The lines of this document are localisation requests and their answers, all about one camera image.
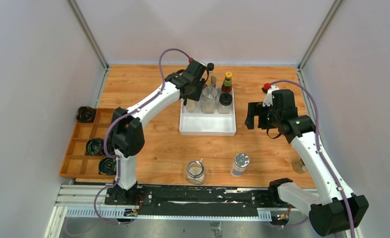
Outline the yellow lid spice bottle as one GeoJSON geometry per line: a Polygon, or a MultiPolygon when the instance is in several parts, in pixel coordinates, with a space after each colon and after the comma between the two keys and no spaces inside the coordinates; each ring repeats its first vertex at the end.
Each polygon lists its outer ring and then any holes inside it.
{"type": "Polygon", "coordinates": [[[193,113],[198,107],[198,101],[187,99],[185,108],[188,113],[193,113]]]}

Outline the silver lid shaker jar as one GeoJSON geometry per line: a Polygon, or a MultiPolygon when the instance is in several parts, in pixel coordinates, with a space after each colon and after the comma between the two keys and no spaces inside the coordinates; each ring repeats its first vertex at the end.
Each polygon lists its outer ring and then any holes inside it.
{"type": "Polygon", "coordinates": [[[213,114],[216,108],[216,98],[218,92],[213,86],[207,86],[202,91],[202,112],[204,114],[213,114]]]}

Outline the black cap soy sauce bottle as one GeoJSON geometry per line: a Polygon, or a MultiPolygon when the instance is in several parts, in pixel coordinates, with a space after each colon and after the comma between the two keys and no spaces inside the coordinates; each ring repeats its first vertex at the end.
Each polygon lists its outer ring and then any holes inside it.
{"type": "Polygon", "coordinates": [[[215,65],[214,63],[212,62],[209,62],[207,64],[207,79],[206,79],[206,82],[205,82],[205,85],[204,87],[216,87],[216,75],[215,75],[215,72],[214,72],[214,68],[215,68],[215,65]]]}

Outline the black cap white pepper bottle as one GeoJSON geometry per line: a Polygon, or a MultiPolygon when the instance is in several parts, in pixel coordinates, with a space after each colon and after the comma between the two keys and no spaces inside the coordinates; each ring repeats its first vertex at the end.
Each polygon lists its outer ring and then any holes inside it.
{"type": "Polygon", "coordinates": [[[233,102],[233,97],[230,93],[220,94],[218,107],[217,107],[218,113],[229,114],[231,111],[232,102],[233,102]]]}

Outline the yellow cap sauce bottle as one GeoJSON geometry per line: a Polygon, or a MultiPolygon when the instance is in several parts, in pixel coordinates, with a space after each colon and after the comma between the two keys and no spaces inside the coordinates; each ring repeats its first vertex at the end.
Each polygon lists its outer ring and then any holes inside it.
{"type": "Polygon", "coordinates": [[[232,72],[228,71],[225,73],[224,81],[223,81],[222,86],[221,86],[221,93],[222,94],[231,93],[231,91],[232,91],[232,77],[233,77],[232,72]]]}

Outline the white divided tray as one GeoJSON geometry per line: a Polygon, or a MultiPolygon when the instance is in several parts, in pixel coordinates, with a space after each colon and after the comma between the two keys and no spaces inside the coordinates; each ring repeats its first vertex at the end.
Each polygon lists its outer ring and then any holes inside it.
{"type": "Polygon", "coordinates": [[[237,131],[234,101],[229,105],[230,112],[221,114],[218,111],[221,89],[217,88],[215,98],[215,111],[204,114],[202,111],[204,97],[197,102],[193,111],[187,110],[181,100],[179,132],[180,135],[194,136],[234,136],[237,131]]]}

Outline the silver lid peppercorn bottle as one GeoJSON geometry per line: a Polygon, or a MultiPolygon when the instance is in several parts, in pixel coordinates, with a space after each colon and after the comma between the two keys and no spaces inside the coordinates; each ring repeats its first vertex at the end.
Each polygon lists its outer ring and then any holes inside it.
{"type": "Polygon", "coordinates": [[[237,154],[233,160],[233,164],[230,169],[230,175],[235,178],[241,177],[244,174],[249,163],[250,163],[250,158],[247,154],[245,153],[237,154]]]}

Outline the round glass jar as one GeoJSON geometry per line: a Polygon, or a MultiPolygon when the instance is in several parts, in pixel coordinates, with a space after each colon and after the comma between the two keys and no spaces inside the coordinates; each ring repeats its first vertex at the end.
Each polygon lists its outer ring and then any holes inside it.
{"type": "Polygon", "coordinates": [[[204,184],[205,166],[201,161],[191,161],[187,166],[186,180],[195,185],[204,184]]]}

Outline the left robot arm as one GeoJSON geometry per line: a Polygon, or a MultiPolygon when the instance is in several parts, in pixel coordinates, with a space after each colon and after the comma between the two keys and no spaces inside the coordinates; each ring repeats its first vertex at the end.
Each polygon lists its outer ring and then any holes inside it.
{"type": "Polygon", "coordinates": [[[139,103],[114,111],[112,123],[107,131],[112,155],[117,161],[117,175],[114,187],[118,199],[125,205],[136,200],[136,158],[145,144],[145,126],[162,110],[180,99],[199,101],[206,79],[203,78],[207,67],[191,59],[186,69],[169,74],[149,96],[139,103]]]}

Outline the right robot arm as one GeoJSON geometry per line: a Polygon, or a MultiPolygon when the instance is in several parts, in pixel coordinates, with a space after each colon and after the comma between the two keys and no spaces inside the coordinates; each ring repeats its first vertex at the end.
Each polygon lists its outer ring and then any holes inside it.
{"type": "Polygon", "coordinates": [[[262,88],[263,102],[248,104],[245,125],[254,128],[254,118],[259,118],[258,127],[269,131],[276,128],[279,136],[300,156],[317,189],[314,195],[305,191],[288,178],[270,182],[269,203],[280,207],[288,203],[309,218],[315,232],[328,236],[359,226],[369,202],[364,195],[356,195],[326,158],[318,128],[308,115],[300,116],[295,105],[294,93],[275,86],[262,88]]]}

